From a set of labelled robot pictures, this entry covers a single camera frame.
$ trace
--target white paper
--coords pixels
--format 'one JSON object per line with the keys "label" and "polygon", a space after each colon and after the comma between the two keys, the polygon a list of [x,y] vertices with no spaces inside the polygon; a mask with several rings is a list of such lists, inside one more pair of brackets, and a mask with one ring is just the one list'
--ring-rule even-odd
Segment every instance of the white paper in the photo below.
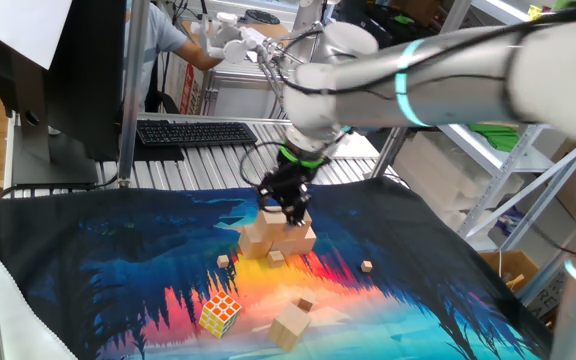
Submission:
{"label": "white paper", "polygon": [[50,68],[72,0],[0,0],[0,40]]}
{"label": "white paper", "polygon": [[365,136],[353,133],[342,139],[341,145],[332,157],[333,159],[374,159],[379,157],[379,151]]}

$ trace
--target black keyboard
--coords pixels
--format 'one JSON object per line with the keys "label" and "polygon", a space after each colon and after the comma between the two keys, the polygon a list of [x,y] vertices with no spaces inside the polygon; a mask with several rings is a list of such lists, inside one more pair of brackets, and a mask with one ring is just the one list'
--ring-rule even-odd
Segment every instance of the black keyboard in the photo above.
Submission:
{"label": "black keyboard", "polygon": [[169,123],[137,121],[137,134],[146,146],[212,146],[254,144],[257,137],[242,123]]}

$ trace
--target green ring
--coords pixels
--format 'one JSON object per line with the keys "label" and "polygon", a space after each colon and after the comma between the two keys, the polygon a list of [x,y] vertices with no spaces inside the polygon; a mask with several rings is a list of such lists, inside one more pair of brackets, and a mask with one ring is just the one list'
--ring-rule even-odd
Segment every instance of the green ring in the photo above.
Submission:
{"label": "green ring", "polygon": [[281,153],[284,154],[284,156],[286,157],[286,159],[288,159],[288,161],[293,162],[293,163],[297,163],[301,166],[304,166],[304,167],[307,167],[310,169],[316,169],[324,162],[324,159],[319,159],[319,160],[315,160],[315,161],[301,161],[301,160],[297,159],[297,157],[295,157],[295,155],[293,155],[288,149],[286,149],[285,146],[280,147],[279,151],[281,151]]}

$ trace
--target rubik's cube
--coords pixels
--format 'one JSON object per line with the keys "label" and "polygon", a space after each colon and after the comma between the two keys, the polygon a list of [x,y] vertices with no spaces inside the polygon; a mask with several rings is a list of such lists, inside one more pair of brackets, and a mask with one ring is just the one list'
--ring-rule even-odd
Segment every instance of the rubik's cube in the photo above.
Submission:
{"label": "rubik's cube", "polygon": [[204,305],[199,325],[221,339],[237,320],[239,310],[241,305],[221,291]]}

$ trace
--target computer monitor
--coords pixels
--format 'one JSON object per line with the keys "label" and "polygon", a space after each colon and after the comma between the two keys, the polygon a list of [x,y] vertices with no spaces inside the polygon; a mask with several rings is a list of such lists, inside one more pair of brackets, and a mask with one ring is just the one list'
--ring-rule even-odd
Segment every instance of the computer monitor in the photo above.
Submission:
{"label": "computer monitor", "polygon": [[96,183],[95,160],[117,159],[125,21],[125,0],[74,0],[49,70],[0,42],[0,97],[20,117],[14,185]]}

